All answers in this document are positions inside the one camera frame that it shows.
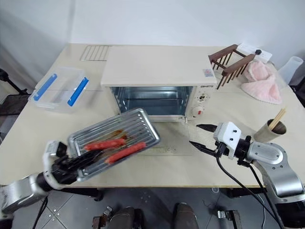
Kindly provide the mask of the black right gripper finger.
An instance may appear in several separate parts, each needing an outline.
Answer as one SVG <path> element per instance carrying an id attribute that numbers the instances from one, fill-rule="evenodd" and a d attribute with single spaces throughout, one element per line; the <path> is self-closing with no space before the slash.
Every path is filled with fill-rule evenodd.
<path id="1" fill-rule="evenodd" d="M 198 124 L 196 127 L 212 133 L 216 130 L 216 125 L 213 124 Z"/>
<path id="2" fill-rule="evenodd" d="M 214 156 L 215 155 L 215 151 L 211 150 L 209 148 L 207 148 L 205 145 L 202 145 L 200 143 L 197 142 L 193 142 L 193 141 L 189 141 L 196 149 L 198 149 L 199 151 L 206 153 L 208 155 Z"/>

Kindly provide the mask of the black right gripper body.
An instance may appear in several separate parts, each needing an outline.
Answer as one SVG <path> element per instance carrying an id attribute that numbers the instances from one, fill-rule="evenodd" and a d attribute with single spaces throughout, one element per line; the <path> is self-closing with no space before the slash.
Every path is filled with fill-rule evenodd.
<path id="1" fill-rule="evenodd" d="M 230 150 L 225 143 L 216 141 L 215 145 L 214 157 L 229 156 Z"/>

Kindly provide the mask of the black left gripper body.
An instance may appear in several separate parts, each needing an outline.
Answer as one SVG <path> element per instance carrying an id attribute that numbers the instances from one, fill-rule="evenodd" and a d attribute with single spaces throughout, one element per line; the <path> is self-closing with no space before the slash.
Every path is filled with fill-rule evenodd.
<path id="1" fill-rule="evenodd" d="M 59 157 L 51 166 L 51 173 L 59 184 L 72 184 L 77 181 L 79 159 L 68 155 Z"/>

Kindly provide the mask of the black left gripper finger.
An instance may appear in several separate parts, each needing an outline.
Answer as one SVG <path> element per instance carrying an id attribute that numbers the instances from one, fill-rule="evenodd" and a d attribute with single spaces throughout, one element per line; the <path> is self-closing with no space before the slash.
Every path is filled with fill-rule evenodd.
<path id="1" fill-rule="evenodd" d="M 82 158 L 78 162 L 78 166 L 90 166 L 96 162 L 103 161 L 104 157 L 102 156 L 90 156 L 86 158 Z"/>
<path id="2" fill-rule="evenodd" d="M 91 150 L 81 154 L 80 156 L 76 157 L 75 159 L 86 159 L 86 158 L 97 158 L 102 155 L 102 150 Z"/>

